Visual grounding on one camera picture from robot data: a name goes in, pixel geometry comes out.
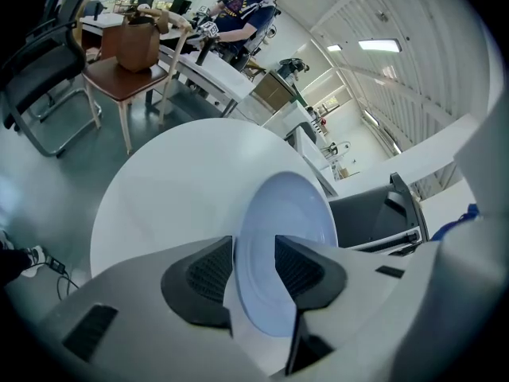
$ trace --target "window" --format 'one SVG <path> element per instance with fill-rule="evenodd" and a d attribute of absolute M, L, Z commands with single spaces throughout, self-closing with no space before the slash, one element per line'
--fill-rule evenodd
<path fill-rule="evenodd" d="M 333 106 L 335 106 L 337 104 L 338 104 L 338 102 L 337 102 L 337 99 L 336 99 L 335 96 L 333 96 L 331 99 L 329 99 L 327 102 L 324 103 L 324 105 L 327 108 L 333 107 Z"/>
<path fill-rule="evenodd" d="M 388 67 L 385 67 L 384 69 L 382 69 L 382 73 L 387 78 L 391 78 L 392 80 L 398 79 L 398 76 L 396 75 L 396 71 L 394 70 L 394 67 L 392 65 L 389 65 Z"/>

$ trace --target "blue object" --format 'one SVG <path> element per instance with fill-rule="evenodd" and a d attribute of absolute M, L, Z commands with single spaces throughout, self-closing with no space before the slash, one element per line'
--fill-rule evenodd
<path fill-rule="evenodd" d="M 276 272 L 276 235 L 338 247 L 327 202 L 298 174 L 278 173 L 260 187 L 244 215 L 234 253 L 237 290 L 249 319 L 266 334 L 291 337 L 296 307 Z"/>
<path fill-rule="evenodd" d="M 461 224 L 462 222 L 466 222 L 468 220 L 473 220 L 479 215 L 479 209 L 477 208 L 477 204 L 469 204 L 467 213 L 464 213 L 459 220 L 455 220 L 454 222 L 449 222 L 445 224 L 443 227 L 438 229 L 437 233 L 433 235 L 431 240 L 437 241 L 442 240 L 445 234 L 453 229 L 456 225 Z"/>

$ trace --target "brown paper bag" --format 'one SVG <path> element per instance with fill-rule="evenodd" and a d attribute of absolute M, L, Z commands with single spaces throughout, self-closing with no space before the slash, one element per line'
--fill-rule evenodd
<path fill-rule="evenodd" d="M 131 72 L 140 72 L 155 65 L 162 33 L 168 33 L 168 12 L 162 11 L 155 24 L 130 25 L 125 18 L 117 50 L 119 64 Z"/>

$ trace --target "white round table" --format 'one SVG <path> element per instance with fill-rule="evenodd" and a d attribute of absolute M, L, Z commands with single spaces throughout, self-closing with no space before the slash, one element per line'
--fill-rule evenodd
<path fill-rule="evenodd" d="M 320 183 L 281 138 L 252 123 L 205 119 L 160 134 L 110 183 L 91 238 L 91 275 L 124 260 L 197 240 L 235 235 L 258 187 L 291 171 Z M 285 365 L 289 338 L 256 329 L 243 312 L 233 276 L 224 305 L 234 338 L 268 374 Z"/>

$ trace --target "white ceiling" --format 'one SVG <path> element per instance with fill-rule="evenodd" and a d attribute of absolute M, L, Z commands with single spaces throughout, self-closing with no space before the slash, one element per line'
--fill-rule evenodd
<path fill-rule="evenodd" d="M 358 99 L 406 150 L 471 113 L 487 114 L 489 60 L 480 19 L 465 0 L 278 0 L 326 47 Z M 387 21 L 377 14 L 383 13 Z M 397 38 L 401 53 L 357 41 Z M 429 197 L 457 182 L 452 163 L 418 183 Z"/>

